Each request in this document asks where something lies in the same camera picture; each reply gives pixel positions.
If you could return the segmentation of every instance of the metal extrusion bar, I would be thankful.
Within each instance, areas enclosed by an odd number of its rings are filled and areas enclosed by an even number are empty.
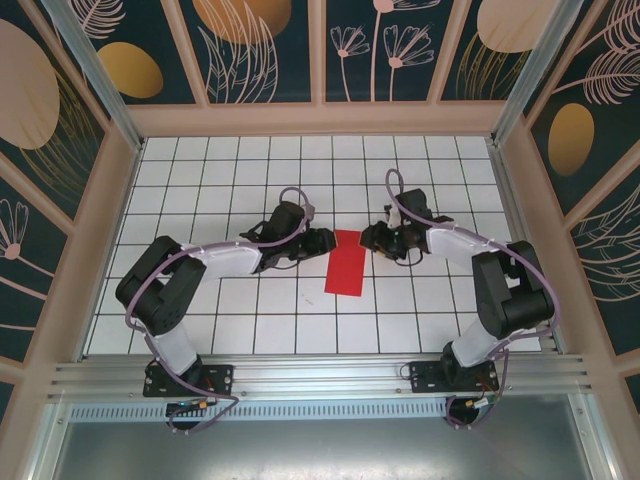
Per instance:
[[[440,355],[204,356],[203,362],[235,366],[233,394],[247,400],[412,398],[400,367]],[[148,401],[142,397],[147,356],[101,356],[61,364],[49,388],[52,402]],[[502,373],[502,362],[497,365]],[[505,394],[567,394],[591,390],[578,355],[511,356]],[[442,397],[442,394],[420,394]]]

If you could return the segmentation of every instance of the white tile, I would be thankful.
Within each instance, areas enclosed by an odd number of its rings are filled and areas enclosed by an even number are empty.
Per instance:
[[[427,149],[422,135],[395,137],[398,158],[427,158]]]
[[[302,137],[302,158],[333,158],[331,137]]]
[[[136,187],[133,189],[127,213],[160,213],[165,187]]]
[[[124,323],[124,315],[99,315],[89,354],[127,353],[132,334],[133,330]]]
[[[269,158],[269,137],[241,137],[238,160]]]
[[[215,314],[218,308],[220,280],[201,282],[189,304],[187,314]]]
[[[295,313],[296,279],[262,278],[258,287],[258,314]]]
[[[441,353],[444,346],[458,338],[458,324],[454,313],[418,315],[420,344],[425,353]]]
[[[240,355],[253,353],[255,315],[218,315],[213,337],[213,353]]]
[[[269,158],[299,159],[300,137],[271,137]]]
[[[200,355],[211,353],[213,330],[216,325],[215,315],[187,315],[182,320],[191,345]]]
[[[362,137],[349,135],[334,136],[333,158],[364,158]]]
[[[420,351],[416,314],[378,315],[380,353],[414,353]]]
[[[333,162],[331,160],[302,160],[300,163],[303,184],[331,185],[333,183]]]
[[[336,296],[325,293],[326,279],[298,279],[298,313],[335,313]]]
[[[255,313],[257,278],[225,278],[220,285],[218,313]]]
[[[331,185],[302,185],[311,205],[318,213],[333,213],[333,188]]]
[[[199,187],[169,187],[162,206],[162,213],[194,213]]]
[[[300,277],[322,277],[327,276],[327,269],[329,267],[329,254],[320,255],[300,262],[298,266],[298,275]]]
[[[378,353],[375,315],[338,315],[338,353]]]
[[[231,187],[202,187],[198,197],[197,213],[229,213]]]
[[[511,232],[504,213],[474,213],[473,216],[480,235],[498,241],[511,241]]]
[[[200,185],[204,161],[184,161],[174,163],[169,177],[169,185]]]
[[[114,278],[123,278],[140,259],[146,249],[147,245],[118,246],[109,276]]]
[[[415,277],[418,312],[453,312],[453,296],[448,277]]]
[[[141,162],[136,187],[164,187],[169,181],[171,162]]]
[[[396,158],[393,137],[382,135],[364,137],[364,154],[366,158]]]
[[[373,293],[373,279],[365,278],[362,284],[362,296],[337,295],[338,313],[375,313],[376,302]]]
[[[196,215],[191,242],[196,245],[206,245],[225,241],[228,222],[229,216],[225,214]]]
[[[502,212],[502,200],[496,185],[468,185],[474,212]]]
[[[364,185],[364,161],[361,160],[334,160],[333,182],[337,184]]]
[[[300,161],[270,160],[268,185],[300,185]]]
[[[255,353],[294,353],[295,338],[294,315],[258,315]]]
[[[296,353],[336,353],[335,315],[298,315]]]
[[[376,304],[379,313],[415,312],[410,277],[375,278]]]
[[[267,160],[238,162],[236,165],[235,185],[266,185]]]
[[[176,160],[204,160],[209,137],[181,137],[176,149]]]
[[[369,160],[364,162],[367,170],[367,183],[369,185],[384,185],[387,172],[390,168],[398,168],[395,158],[385,160]],[[397,184],[395,176],[391,178],[392,184]]]
[[[265,187],[234,187],[231,213],[264,213]]]
[[[178,243],[189,243],[192,227],[193,215],[162,215],[157,236],[169,235]]]
[[[124,315],[124,305],[122,305],[116,298],[116,288],[119,283],[119,278],[111,278],[107,280],[104,296],[102,297],[102,303],[100,304],[100,314],[108,313]]]
[[[238,137],[211,137],[207,160],[235,160],[238,155]]]
[[[411,263],[413,264],[419,259],[420,250],[417,248],[411,249],[409,252],[409,260]],[[449,274],[446,259],[431,253],[425,253],[422,261],[411,267],[411,273],[414,277],[439,277],[447,276]]]
[[[436,185],[434,189],[439,212],[471,211],[467,189],[463,185]]]
[[[451,285],[456,311],[475,312],[477,305],[473,277],[451,277]]]
[[[399,260],[408,264],[408,260]],[[402,267],[382,254],[373,255],[373,273],[376,277],[408,277],[411,274],[409,267]]]
[[[496,183],[496,177],[489,160],[462,160],[462,169],[465,181],[469,184]]]
[[[143,160],[173,160],[178,139],[170,138],[149,138],[144,150]]]
[[[398,160],[398,169],[405,182],[417,185],[431,183],[431,172],[428,160]]]
[[[367,185],[367,194],[369,195],[369,211],[371,212],[384,212],[384,207],[391,205],[389,193],[382,185]]]
[[[120,243],[151,243],[156,238],[159,215],[127,215]]]
[[[464,184],[462,167],[458,160],[430,160],[433,183]]]
[[[429,158],[458,158],[454,137],[425,137]]]
[[[213,160],[204,162],[202,185],[233,185],[235,172],[235,160]]]
[[[364,185],[336,185],[333,187],[335,211],[343,213],[368,212],[367,188]]]
[[[227,234],[227,240],[237,240],[241,233],[248,232],[262,220],[264,220],[263,214],[234,213],[229,217],[229,233]]]
[[[456,137],[460,158],[489,158],[487,143],[482,137]]]
[[[336,213],[336,230],[362,231],[369,225],[367,213]]]

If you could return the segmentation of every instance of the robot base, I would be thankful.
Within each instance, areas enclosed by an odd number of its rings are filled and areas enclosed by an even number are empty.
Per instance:
[[[203,365],[200,369],[200,380],[194,386],[212,393],[230,395],[232,385],[233,365]],[[177,384],[161,366],[151,365],[145,369],[142,396],[193,398],[198,395]]]

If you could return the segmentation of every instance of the red rectangular object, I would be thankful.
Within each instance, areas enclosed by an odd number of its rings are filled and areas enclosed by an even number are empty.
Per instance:
[[[362,296],[366,250],[360,246],[361,232],[336,230],[337,247],[329,254],[325,293]]]

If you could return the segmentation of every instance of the dark green wallpaper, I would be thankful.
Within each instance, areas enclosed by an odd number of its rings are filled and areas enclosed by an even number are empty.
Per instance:
[[[4,413],[9,406],[9,400],[11,400],[11,394],[13,393],[13,385],[10,383],[0,382],[0,425],[2,425],[2,419]]]
[[[74,218],[104,131],[16,0],[0,35],[0,152]]]
[[[0,356],[22,362],[67,236],[0,178]]]
[[[640,139],[638,8],[607,4],[531,128],[564,213]]]
[[[246,5],[180,0],[209,101],[310,102],[307,0]]]
[[[327,101],[426,100],[452,5],[398,2],[384,12],[373,2],[328,0]]]

